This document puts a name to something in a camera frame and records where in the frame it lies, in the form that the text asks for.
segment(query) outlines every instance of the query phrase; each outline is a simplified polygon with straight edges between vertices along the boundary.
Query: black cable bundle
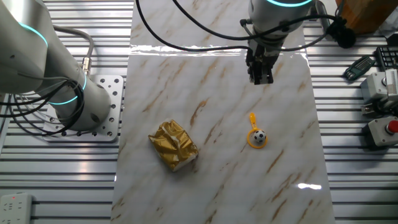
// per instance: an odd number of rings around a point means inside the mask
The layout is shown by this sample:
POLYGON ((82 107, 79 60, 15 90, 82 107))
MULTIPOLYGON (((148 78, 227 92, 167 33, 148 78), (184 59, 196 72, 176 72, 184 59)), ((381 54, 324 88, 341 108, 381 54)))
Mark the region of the black cable bundle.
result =
MULTIPOLYGON (((9 102, 11 101, 11 99, 12 99, 12 95, 9 95, 9 98, 8 98, 9 102)), ((37 98, 37 99, 31 100, 31 101, 26 101, 26 102, 20 103, 20 102, 17 101, 16 95, 14 95, 14 101, 15 101, 14 103, 4 103, 4 102, 0 102, 0 105, 8 106, 8 110, 9 110, 9 112, 10 112, 10 114, 0 114, 0 118, 13 118, 14 122, 15 122, 22 130, 24 130, 25 132, 27 132, 27 133, 29 133, 29 134, 31 134, 31 135, 33 135, 33 136, 51 136, 51 135, 58 134, 58 133, 62 133, 62 132, 64 132, 64 131, 68 130, 69 128, 71 128, 71 127, 78 121, 79 117, 81 116, 81 114, 82 114, 82 112, 83 112, 84 103, 85 103, 85 102, 84 102, 84 92, 83 92, 83 89, 82 89, 82 87, 79 85, 79 83, 78 83, 77 81, 74 81, 74 80, 66 80, 66 81, 63 82, 60 86, 58 86, 56 89, 54 89, 53 91, 51 91, 50 93, 48 93, 48 94, 46 94, 46 95, 44 95, 44 96, 41 96, 40 98, 37 98), (38 111, 39 109, 41 109, 46 103, 48 103, 48 102, 50 101, 50 99, 51 99, 55 94, 57 94, 57 93, 58 93, 63 87, 65 87, 65 86, 70 86, 70 87, 72 87, 72 88, 74 89, 74 92, 75 92, 75 94, 76 94, 76 96, 77 96, 77 99, 76 99, 76 100, 77 100, 77 104, 76 104, 76 108, 75 108, 75 110, 74 110, 74 112, 73 112, 73 116, 70 118, 70 121, 64 126, 64 128, 62 128, 62 129, 60 129, 59 131, 56 131, 56 132, 47 131, 47 130, 44 130, 44 129, 42 129, 42 128, 36 126, 35 124, 33 124, 31 121, 29 121, 29 120, 26 118, 26 115, 32 114, 32 113, 38 111), (34 108, 34 109, 32 109, 32 110, 29 110, 29 111, 27 111, 27 112, 22 112, 20 106, 22 106, 22 105, 28 105, 28 104, 31 104, 31 103, 36 103, 36 102, 38 102, 38 101, 40 101, 40 100, 44 100, 44 102, 41 103, 38 107, 36 107, 36 108, 34 108), (17 110, 18 110, 18 112, 19 112, 18 114, 15 114, 15 113, 13 112, 12 106, 17 106, 17 110), (25 119, 25 121, 28 122, 32 127, 34 127, 35 129, 37 129, 37 130, 39 130, 39 131, 42 131, 43 133, 33 133, 33 132, 27 130, 27 129, 26 129, 25 127, 23 127, 23 126, 20 124, 20 122, 17 120, 18 117, 23 117, 23 118, 25 119)))

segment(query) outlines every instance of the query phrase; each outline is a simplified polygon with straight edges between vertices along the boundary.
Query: gold foil package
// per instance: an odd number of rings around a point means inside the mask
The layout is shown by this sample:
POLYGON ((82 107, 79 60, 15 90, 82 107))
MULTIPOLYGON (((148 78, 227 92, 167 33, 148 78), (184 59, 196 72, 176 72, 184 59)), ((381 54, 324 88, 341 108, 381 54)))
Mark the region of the gold foil package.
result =
POLYGON ((198 148, 184 130, 174 120, 163 122, 155 135, 148 135, 155 150, 173 172, 194 160, 198 148))

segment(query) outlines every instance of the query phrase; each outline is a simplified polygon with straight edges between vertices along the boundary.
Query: electrical outlet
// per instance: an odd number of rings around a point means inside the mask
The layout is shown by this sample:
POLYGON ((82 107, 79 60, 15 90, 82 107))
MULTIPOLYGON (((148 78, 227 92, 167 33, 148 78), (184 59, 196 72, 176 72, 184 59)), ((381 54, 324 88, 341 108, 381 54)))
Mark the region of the electrical outlet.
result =
POLYGON ((0 198, 0 224, 29 224, 31 210, 31 195, 4 195, 0 198))

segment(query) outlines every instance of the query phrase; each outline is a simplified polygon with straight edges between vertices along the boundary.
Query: black cable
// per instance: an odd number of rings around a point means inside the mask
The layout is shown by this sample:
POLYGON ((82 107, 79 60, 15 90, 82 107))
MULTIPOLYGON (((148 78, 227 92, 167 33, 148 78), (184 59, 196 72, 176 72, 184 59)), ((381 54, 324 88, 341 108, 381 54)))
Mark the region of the black cable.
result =
MULTIPOLYGON (((249 35, 253 35, 253 34, 250 32, 250 30, 248 29, 248 27, 247 27, 246 24, 243 24, 242 26, 243 26, 244 30, 245 30, 249 35)), ((283 48, 279 48, 279 47, 274 47, 274 46, 268 45, 268 44, 266 44, 266 43, 263 43, 263 42, 261 41, 260 38, 254 39, 254 41, 256 41, 259 45, 261 45, 261 46, 263 46, 263 47, 266 47, 266 48, 268 48, 268 49, 271 49, 271 50, 278 50, 278 51, 281 51, 281 52, 292 52, 292 51, 302 50, 302 49, 306 49, 306 48, 308 48, 308 47, 311 47, 311 46, 313 46, 313 45, 319 43, 321 40, 323 40, 323 39, 326 37, 326 35, 327 35, 327 34, 323 34, 322 36, 320 36, 319 38, 317 38, 316 40, 314 40, 313 42, 311 42, 311 43, 309 43, 309 44, 305 44, 305 45, 303 45, 303 46, 301 46, 301 47, 293 47, 293 48, 289 48, 289 49, 283 49, 283 48)))
POLYGON ((29 104, 32 104, 32 103, 36 103, 36 102, 39 102, 40 100, 51 99, 51 97, 53 97, 58 91, 60 91, 60 89, 62 87, 64 87, 67 84, 68 84, 68 81, 66 80, 65 82, 63 82, 60 86, 58 86, 56 89, 54 89, 50 93, 47 93, 46 95, 41 96, 41 97, 36 98, 34 100, 31 100, 31 101, 25 101, 25 102, 22 102, 22 103, 4 103, 4 102, 0 102, 0 105, 3 105, 3 106, 18 106, 18 105, 22 106, 22 105, 29 105, 29 104))
POLYGON ((188 52, 208 52, 208 51, 213 51, 213 50, 231 50, 231 49, 246 49, 246 50, 250 50, 250 47, 248 46, 230 46, 230 47, 212 47, 212 48, 204 48, 204 49, 189 49, 186 47, 180 47, 174 44, 171 44, 165 40, 163 40, 161 37, 159 37, 149 26, 149 24, 147 23, 147 21, 145 20, 144 15, 142 14, 141 11, 141 5, 139 3, 139 0, 136 0, 136 6, 137 6, 137 11, 139 16, 141 17, 142 22, 144 23, 145 27, 147 28, 147 30, 150 32, 150 34, 152 34, 158 41, 160 41, 161 43, 163 43, 166 46, 175 48, 177 50, 184 50, 184 51, 188 51, 188 52))
POLYGON ((83 32, 83 31, 76 30, 76 29, 59 27, 56 25, 53 25, 53 27, 54 27, 55 31, 64 32, 67 34, 79 35, 79 36, 82 36, 84 39, 88 40, 88 42, 90 43, 90 46, 88 47, 86 57, 91 58, 91 56, 93 55, 93 51, 94 51, 94 40, 90 35, 88 35, 87 33, 83 32))
MULTIPOLYGON (((60 129, 59 131, 56 131, 56 132, 47 131, 47 130, 44 130, 44 129, 42 129, 42 128, 36 126, 35 124, 33 124, 33 123, 32 123, 31 121, 29 121, 25 116, 22 116, 22 117, 26 120, 26 122, 28 122, 32 127, 34 127, 35 129, 38 129, 39 131, 44 132, 45 134, 42 134, 42 133, 33 133, 33 132, 27 130, 25 127, 23 127, 23 126, 18 122, 18 120, 17 120, 15 117, 13 117, 14 122, 15 122, 22 130, 24 130, 25 132, 27 132, 27 133, 29 133, 29 134, 31 134, 31 135, 33 135, 33 136, 51 136, 51 135, 58 134, 58 133, 62 133, 62 132, 64 132, 64 131, 68 130, 69 128, 71 128, 71 127, 78 121, 78 119, 80 118, 80 116, 81 116, 81 114, 82 114, 82 112, 83 112, 83 108, 84 108, 84 92, 83 92, 83 89, 82 89, 81 86, 78 84, 78 82, 73 81, 73 84, 75 84, 75 86, 77 86, 77 88, 75 88, 75 94, 77 95, 77 104, 76 104, 75 111, 73 112, 75 115, 72 117, 71 121, 70 121, 66 126, 64 126, 64 128, 62 128, 62 129, 60 129)), ((18 109, 19 112, 21 113, 21 108, 19 107, 19 105, 17 106, 17 109, 18 109)))
POLYGON ((192 16, 191 16, 191 15, 178 3, 177 0, 172 0, 172 1, 173 1, 174 4, 178 7, 178 9, 179 9, 185 16, 187 16, 188 19, 190 19, 193 23, 195 23, 198 27, 202 28, 203 30, 205 30, 205 31, 207 31, 207 32, 209 32, 209 33, 211 33, 211 34, 217 36, 217 37, 221 37, 221 38, 228 39, 228 40, 251 40, 251 39, 256 39, 256 38, 259 38, 259 37, 262 37, 262 36, 271 34, 271 33, 275 32, 275 31, 281 30, 281 29, 283 29, 283 28, 286 28, 286 27, 288 27, 288 26, 291 26, 291 25, 293 25, 293 24, 296 24, 296 23, 298 23, 298 22, 303 22, 303 21, 310 20, 310 19, 321 19, 321 18, 326 18, 326 19, 331 19, 331 20, 333 20, 333 21, 337 20, 337 18, 336 18, 335 16, 331 16, 331 15, 313 15, 313 16, 305 16, 305 17, 301 17, 301 18, 294 19, 294 20, 292 20, 292 21, 286 22, 285 24, 282 24, 281 26, 277 26, 277 27, 275 27, 275 28, 272 28, 272 29, 267 30, 267 31, 265 31, 265 32, 258 33, 258 34, 256 34, 256 35, 247 36, 247 37, 233 37, 233 36, 228 36, 228 35, 223 35, 223 34, 217 33, 217 32, 215 32, 215 31, 213 31, 213 30, 211 30, 211 29, 205 27, 204 25, 202 25, 201 23, 199 23, 196 19, 194 19, 194 18, 193 18, 193 17, 192 17, 192 16))
POLYGON ((31 102, 35 103, 35 102, 38 102, 38 101, 40 101, 40 100, 44 100, 42 104, 40 104, 38 107, 36 107, 36 108, 34 108, 34 109, 32 109, 32 110, 30 110, 30 111, 28 111, 28 112, 24 112, 24 113, 20 113, 20 114, 10 114, 10 115, 8 115, 8 114, 0 114, 0 118, 13 118, 13 117, 26 116, 26 115, 29 115, 29 114, 31 114, 31 113, 34 113, 34 112, 38 111, 38 110, 41 109, 46 103, 48 103, 48 102, 51 100, 51 98, 52 98, 55 94, 57 94, 64 86, 70 84, 70 82, 71 82, 71 81, 65 81, 64 83, 62 83, 60 86, 58 86, 56 89, 54 89, 54 90, 51 91, 50 93, 48 93, 48 94, 46 94, 46 95, 44 95, 44 96, 42 96, 42 97, 40 97, 40 98, 38 98, 38 99, 29 101, 29 102, 22 102, 22 103, 0 103, 0 105, 6 105, 6 106, 20 106, 20 105, 27 105, 28 103, 31 103, 31 102))

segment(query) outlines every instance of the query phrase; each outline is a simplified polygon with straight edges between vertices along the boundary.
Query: small soccer ball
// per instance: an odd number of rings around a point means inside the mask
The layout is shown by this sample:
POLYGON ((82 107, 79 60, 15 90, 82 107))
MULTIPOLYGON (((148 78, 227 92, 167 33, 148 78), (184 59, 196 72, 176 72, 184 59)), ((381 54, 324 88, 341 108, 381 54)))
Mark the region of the small soccer ball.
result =
POLYGON ((264 141, 266 140, 266 133, 264 131, 258 130, 254 132, 253 137, 256 142, 264 143, 264 141))

